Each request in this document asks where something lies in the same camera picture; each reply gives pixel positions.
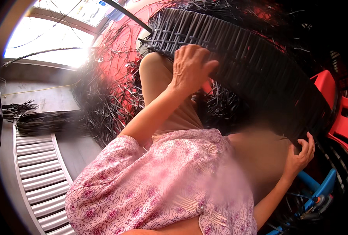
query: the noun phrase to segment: forearm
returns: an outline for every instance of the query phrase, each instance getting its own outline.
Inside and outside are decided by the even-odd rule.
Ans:
[[[292,180],[281,177],[274,189],[254,207],[254,218],[256,220],[258,229],[260,229],[269,219],[270,215],[276,209],[292,182]]]
[[[167,120],[187,97],[169,85],[154,101],[138,113],[120,135],[136,139],[140,146],[152,137],[154,132]]]

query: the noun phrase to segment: right hand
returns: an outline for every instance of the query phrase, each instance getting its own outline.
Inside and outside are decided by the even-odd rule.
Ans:
[[[184,96],[195,93],[208,80],[217,66],[218,61],[212,60],[203,63],[209,50],[199,45],[186,45],[175,51],[173,64],[173,79],[170,87]]]
[[[286,164],[282,177],[286,180],[293,181],[298,173],[303,170],[307,164],[314,158],[315,142],[312,135],[307,132],[308,142],[304,139],[298,139],[298,143],[302,145],[302,151],[294,154],[294,145],[289,146]]]

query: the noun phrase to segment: yellow cable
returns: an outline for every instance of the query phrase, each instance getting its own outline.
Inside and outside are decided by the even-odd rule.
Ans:
[[[8,95],[14,95],[14,94],[20,94],[20,93],[27,93],[27,92],[34,92],[34,91],[44,91],[44,90],[49,90],[49,89],[54,89],[54,88],[60,88],[60,87],[70,87],[70,86],[73,86],[75,85],[76,83],[80,82],[77,81],[75,82],[74,84],[71,84],[71,85],[65,85],[65,86],[59,86],[59,87],[49,87],[49,88],[44,88],[44,89],[40,89],[40,90],[33,90],[33,91],[21,91],[21,92],[14,92],[14,93],[9,93],[9,94],[3,94],[2,96],[8,96]]]

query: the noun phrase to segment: floor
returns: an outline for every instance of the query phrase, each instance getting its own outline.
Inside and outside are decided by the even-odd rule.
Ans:
[[[24,103],[28,100],[35,100],[34,103],[40,107],[36,112],[53,112],[79,109],[73,99],[70,87],[58,87],[53,89],[10,94],[22,91],[33,91],[56,87],[50,83],[38,82],[7,82],[0,84],[2,92],[2,104]],[[57,135],[59,150],[71,178],[74,180],[80,172],[91,163],[101,148],[91,137],[65,138]]]

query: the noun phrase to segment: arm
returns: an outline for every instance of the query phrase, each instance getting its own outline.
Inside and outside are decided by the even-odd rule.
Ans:
[[[289,153],[287,155],[282,177],[274,189],[254,207],[254,218],[256,220],[257,229],[260,229],[268,220],[293,183],[296,175],[298,175],[314,157],[314,140],[309,132],[307,133],[307,137],[309,143],[303,139],[298,140],[298,143],[302,145],[302,151],[298,155],[294,154],[293,145],[289,147]]]
[[[136,139],[140,146],[152,137],[190,94],[199,90],[218,61],[202,63],[210,52],[199,45],[182,46],[175,52],[173,79],[164,92],[136,115],[119,134]]]

